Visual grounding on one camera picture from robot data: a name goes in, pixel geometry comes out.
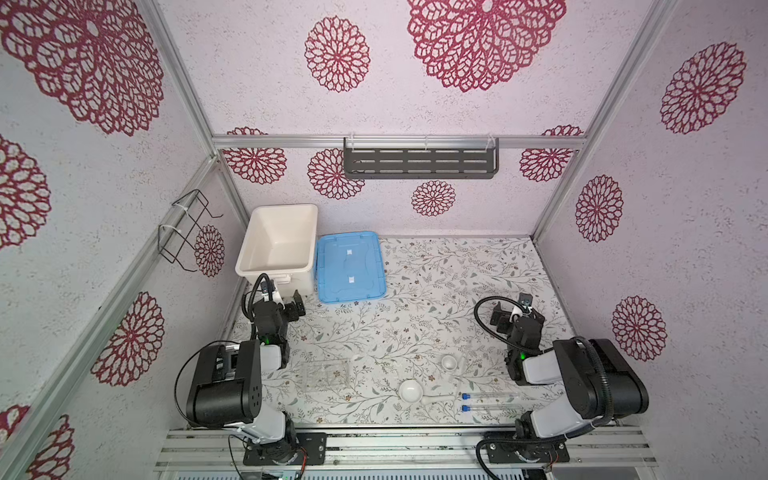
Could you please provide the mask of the blue plastic lid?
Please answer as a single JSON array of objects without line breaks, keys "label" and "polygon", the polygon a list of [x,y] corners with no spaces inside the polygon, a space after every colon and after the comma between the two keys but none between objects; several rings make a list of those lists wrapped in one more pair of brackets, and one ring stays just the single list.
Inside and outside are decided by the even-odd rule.
[{"label": "blue plastic lid", "polygon": [[380,239],[371,231],[326,235],[316,243],[315,280],[326,304],[367,301],[386,294]]}]

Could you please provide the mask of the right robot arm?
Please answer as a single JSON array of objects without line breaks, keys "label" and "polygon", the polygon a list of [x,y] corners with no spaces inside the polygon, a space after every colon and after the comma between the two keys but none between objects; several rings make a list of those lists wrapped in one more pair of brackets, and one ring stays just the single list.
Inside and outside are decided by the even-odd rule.
[{"label": "right robot arm", "polygon": [[545,317],[525,295],[517,301],[482,298],[472,314],[486,333],[506,345],[505,366],[513,382],[564,387],[557,400],[519,417],[513,431],[489,434],[476,444],[483,469],[490,462],[567,462],[568,440],[647,411],[646,386],[610,340],[574,336],[541,348]]}]

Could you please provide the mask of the white plastic bin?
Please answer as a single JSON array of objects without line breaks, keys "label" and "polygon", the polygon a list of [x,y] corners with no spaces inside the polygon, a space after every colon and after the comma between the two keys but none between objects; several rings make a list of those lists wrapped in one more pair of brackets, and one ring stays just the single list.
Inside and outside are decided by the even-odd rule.
[{"label": "white plastic bin", "polygon": [[284,298],[313,293],[318,216],[314,204],[254,209],[235,264],[238,276],[254,283],[265,273]]}]

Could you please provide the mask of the clear test tube rack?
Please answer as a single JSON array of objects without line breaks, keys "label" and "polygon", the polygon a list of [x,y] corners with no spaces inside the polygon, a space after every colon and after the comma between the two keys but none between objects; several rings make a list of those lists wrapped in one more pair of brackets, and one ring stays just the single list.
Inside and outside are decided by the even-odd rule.
[{"label": "clear test tube rack", "polygon": [[312,361],[300,368],[299,386],[306,391],[345,389],[349,387],[350,372],[347,359]]}]

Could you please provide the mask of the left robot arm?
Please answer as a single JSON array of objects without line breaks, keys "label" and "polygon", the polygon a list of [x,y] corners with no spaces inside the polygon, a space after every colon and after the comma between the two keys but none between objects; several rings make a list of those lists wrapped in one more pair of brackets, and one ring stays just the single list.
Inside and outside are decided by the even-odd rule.
[{"label": "left robot arm", "polygon": [[303,298],[287,301],[252,290],[242,297],[251,338],[212,341],[190,359],[195,369],[185,404],[177,410],[194,428],[223,430],[244,447],[242,464],[295,465],[301,478],[309,466],[325,463],[327,435],[300,433],[290,415],[265,399],[263,380],[288,366],[288,326],[306,314]]}]

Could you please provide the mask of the blue-capped test tube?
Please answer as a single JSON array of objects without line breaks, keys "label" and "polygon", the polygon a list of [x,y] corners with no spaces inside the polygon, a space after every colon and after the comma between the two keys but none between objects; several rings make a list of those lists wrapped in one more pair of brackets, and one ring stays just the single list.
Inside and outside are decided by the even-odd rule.
[{"label": "blue-capped test tube", "polygon": [[492,398],[492,399],[513,399],[515,397],[515,394],[511,393],[511,392],[483,392],[483,393],[467,393],[467,392],[462,392],[462,393],[459,394],[459,397],[462,400],[486,399],[486,398]]},{"label": "blue-capped test tube", "polygon": [[512,411],[519,407],[511,403],[507,404],[462,404],[460,407],[461,412],[473,412],[473,411]]}]

